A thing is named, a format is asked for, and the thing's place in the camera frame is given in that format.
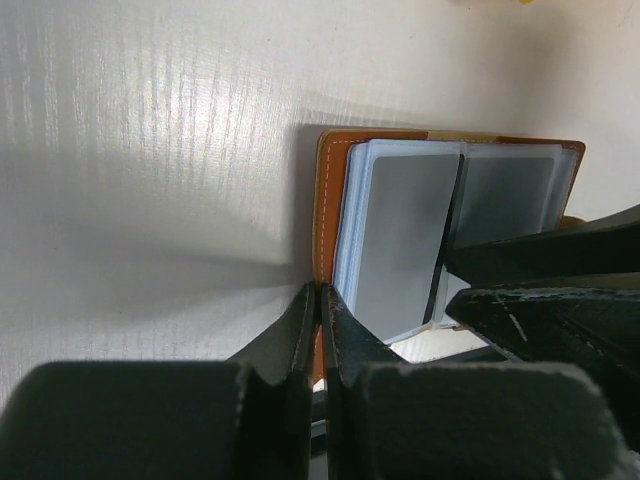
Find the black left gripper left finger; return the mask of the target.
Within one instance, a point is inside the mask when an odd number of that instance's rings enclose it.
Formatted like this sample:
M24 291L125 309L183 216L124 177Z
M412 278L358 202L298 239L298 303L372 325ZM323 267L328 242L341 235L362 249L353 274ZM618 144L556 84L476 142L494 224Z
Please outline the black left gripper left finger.
M304 479L317 290L224 361L60 361L1 416L5 479Z

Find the brown leather card holder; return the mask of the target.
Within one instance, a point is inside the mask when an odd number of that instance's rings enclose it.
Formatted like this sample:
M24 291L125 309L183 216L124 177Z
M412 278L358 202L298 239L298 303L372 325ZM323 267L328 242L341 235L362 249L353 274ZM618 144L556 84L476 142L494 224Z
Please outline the brown leather card holder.
M544 232L564 215L582 142L486 134L330 130L319 140L313 276L336 287L374 336L411 362L474 352L482 340L446 304L464 282L445 267L455 248L473 158L554 160Z

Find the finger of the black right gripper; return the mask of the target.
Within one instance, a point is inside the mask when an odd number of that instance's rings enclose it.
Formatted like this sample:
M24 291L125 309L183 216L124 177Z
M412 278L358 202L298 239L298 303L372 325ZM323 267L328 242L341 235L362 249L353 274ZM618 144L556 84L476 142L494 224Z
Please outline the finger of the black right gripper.
M445 265L469 284L637 272L639 207L553 231L456 248Z
M639 438L639 292L594 288L464 289L446 307L506 357L572 364Z

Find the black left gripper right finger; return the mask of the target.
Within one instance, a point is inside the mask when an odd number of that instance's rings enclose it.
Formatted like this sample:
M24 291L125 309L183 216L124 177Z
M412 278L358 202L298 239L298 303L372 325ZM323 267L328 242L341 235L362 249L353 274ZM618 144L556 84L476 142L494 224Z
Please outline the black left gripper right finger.
M333 479L626 479L596 384L560 363L412 364L329 284L319 301Z

